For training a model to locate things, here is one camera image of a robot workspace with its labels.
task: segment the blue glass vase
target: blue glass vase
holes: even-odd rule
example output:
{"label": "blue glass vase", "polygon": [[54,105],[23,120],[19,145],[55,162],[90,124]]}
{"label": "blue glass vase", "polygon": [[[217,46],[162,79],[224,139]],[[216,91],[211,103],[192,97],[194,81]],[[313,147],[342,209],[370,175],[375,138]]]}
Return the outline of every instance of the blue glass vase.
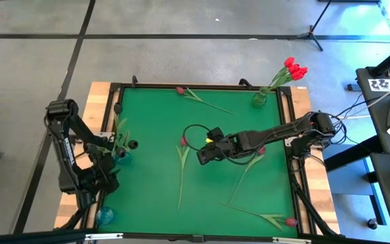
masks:
{"label": "blue glass vase", "polygon": [[107,225],[114,219],[114,212],[110,207],[102,207],[99,209],[96,218],[99,226]]}
{"label": "blue glass vase", "polygon": [[118,155],[114,155],[114,160],[119,165],[127,165],[132,162],[132,154],[130,152],[126,152],[124,157],[119,157]]}

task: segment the tulip stem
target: tulip stem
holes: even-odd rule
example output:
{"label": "tulip stem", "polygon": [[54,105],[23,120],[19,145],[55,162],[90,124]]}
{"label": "tulip stem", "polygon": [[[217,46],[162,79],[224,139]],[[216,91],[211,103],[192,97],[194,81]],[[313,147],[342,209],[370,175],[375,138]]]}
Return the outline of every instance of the tulip stem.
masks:
{"label": "tulip stem", "polygon": [[225,110],[225,109],[223,109],[223,108],[219,108],[218,106],[215,106],[215,105],[213,105],[213,104],[209,104],[208,102],[205,102],[205,101],[203,101],[203,100],[199,100],[200,102],[204,102],[205,104],[207,104],[207,105],[209,105],[209,106],[212,106],[213,108],[216,108],[216,109],[219,109],[219,110],[222,110],[223,112],[226,112],[226,113],[229,113],[229,114],[233,114],[233,113],[231,113],[230,111],[228,111],[228,110]]}

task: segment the table leg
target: table leg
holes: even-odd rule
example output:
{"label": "table leg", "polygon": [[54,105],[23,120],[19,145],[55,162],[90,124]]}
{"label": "table leg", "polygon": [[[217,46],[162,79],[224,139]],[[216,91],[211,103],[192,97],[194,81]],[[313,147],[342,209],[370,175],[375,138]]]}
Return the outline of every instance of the table leg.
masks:
{"label": "table leg", "polygon": [[353,163],[359,159],[363,159],[364,157],[370,155],[370,153],[382,152],[383,149],[380,140],[378,139],[378,136],[375,135],[343,152],[325,159],[324,164],[326,165],[326,171],[329,172],[340,167],[344,167],[347,164]]}
{"label": "table leg", "polygon": [[383,214],[383,210],[380,202],[378,201],[377,193],[374,192],[373,195],[370,195],[371,205],[374,210],[374,214],[376,216],[377,224],[386,225],[385,215]]}
{"label": "table leg", "polygon": [[377,176],[376,176],[376,172],[367,173],[366,176],[365,176],[365,180],[368,181],[371,184],[378,182]]}

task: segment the green glass vase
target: green glass vase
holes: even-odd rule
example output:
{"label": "green glass vase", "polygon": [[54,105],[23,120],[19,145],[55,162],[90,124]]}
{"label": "green glass vase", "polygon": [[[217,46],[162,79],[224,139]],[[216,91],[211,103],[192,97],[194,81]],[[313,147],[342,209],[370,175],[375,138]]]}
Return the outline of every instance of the green glass vase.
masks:
{"label": "green glass vase", "polygon": [[254,94],[252,97],[252,105],[255,108],[261,108],[267,102],[267,95],[270,92],[270,88],[262,87],[260,90]]}

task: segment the red tulip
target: red tulip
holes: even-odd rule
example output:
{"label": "red tulip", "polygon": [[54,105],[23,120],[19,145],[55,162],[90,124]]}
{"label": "red tulip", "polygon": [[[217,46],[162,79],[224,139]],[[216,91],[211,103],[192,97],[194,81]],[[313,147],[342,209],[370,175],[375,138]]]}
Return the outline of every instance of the red tulip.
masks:
{"label": "red tulip", "polygon": [[187,146],[188,145],[188,139],[186,139],[185,137],[181,137],[181,139],[180,139],[180,144],[182,145],[182,146]]}
{"label": "red tulip", "polygon": [[258,150],[258,154],[259,155],[265,154],[265,146],[263,146],[262,148],[260,148],[260,150]]}
{"label": "red tulip", "polygon": [[295,81],[298,81],[299,79],[302,79],[304,75],[300,72],[294,72],[291,74],[291,78]]}
{"label": "red tulip", "polygon": [[182,87],[177,87],[175,88],[177,90],[177,93],[180,94],[180,95],[183,95],[184,94],[184,88]]}
{"label": "red tulip", "polygon": [[287,68],[290,68],[293,65],[294,62],[295,62],[295,58],[289,57],[289,58],[287,58],[285,60],[284,66],[287,67]]}
{"label": "red tulip", "polygon": [[308,73],[308,67],[302,67],[299,69],[299,71],[304,75],[304,74]]}
{"label": "red tulip", "polygon": [[287,218],[285,219],[285,224],[289,227],[296,227],[297,226],[297,220],[294,218]]}
{"label": "red tulip", "polygon": [[289,68],[288,68],[288,71],[290,72],[290,73],[294,73],[294,72],[296,72],[296,71],[298,71],[299,70],[299,65],[298,64],[293,64],[292,66],[290,66]]}

